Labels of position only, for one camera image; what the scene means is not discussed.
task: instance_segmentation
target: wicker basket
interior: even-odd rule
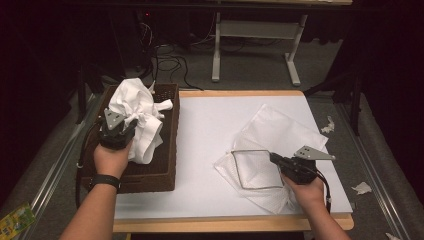
[[[104,117],[103,110],[109,105],[116,88],[117,86],[111,86],[106,89],[97,116]],[[164,192],[175,189],[176,138],[180,112],[178,85],[156,84],[153,98],[156,103],[171,99],[174,105],[171,110],[161,111],[165,115],[160,131],[163,143],[155,149],[153,159],[149,164],[128,163],[128,167],[121,177],[119,193]],[[81,184],[86,189],[89,189],[91,178],[96,173],[93,151],[99,143],[99,128],[100,126],[96,126],[90,131],[85,143]]]

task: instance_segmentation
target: person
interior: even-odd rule
[[[315,178],[310,184],[297,185],[281,174],[293,190],[296,200],[308,218],[315,240],[347,240],[350,237],[328,213],[324,202],[324,183]]]
[[[121,150],[99,144],[93,153],[97,174],[120,179],[128,165],[131,144]],[[112,239],[116,195],[117,188],[112,185],[94,185],[60,239]]]
[[[111,150],[99,144],[94,150],[97,173],[119,179],[127,167],[131,144],[122,150]],[[323,182],[319,178],[308,185],[297,185],[283,174],[281,176],[295,193],[316,240],[350,239],[328,213]],[[94,185],[60,239],[112,239],[116,194],[117,189],[112,185]]]

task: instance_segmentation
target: brown crate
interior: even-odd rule
[[[103,101],[96,116],[104,117],[103,110],[109,105],[117,86],[108,87],[103,94]],[[180,112],[180,99],[177,84],[156,84],[155,94],[153,94],[156,103],[171,99],[173,108],[163,110],[165,115],[160,136],[163,143],[159,145],[153,154],[153,159],[149,164],[128,163],[121,177],[121,189],[119,193],[137,193],[137,192],[164,192],[175,189],[175,167],[177,155],[177,129]],[[84,167],[82,169],[81,184],[89,189],[91,178],[96,173],[93,162],[93,151],[99,143],[98,132],[100,126],[96,125],[89,133],[84,152]]]

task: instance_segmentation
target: black wristband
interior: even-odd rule
[[[121,181],[118,178],[110,175],[96,174],[90,182],[90,189],[92,189],[96,184],[109,184],[116,187],[116,190],[119,191],[121,188]]]

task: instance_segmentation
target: black watch strap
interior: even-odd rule
[[[121,187],[121,181],[118,178],[110,175],[96,174],[90,182],[90,189],[93,188],[96,184],[109,184],[116,187],[116,190],[119,191]]]

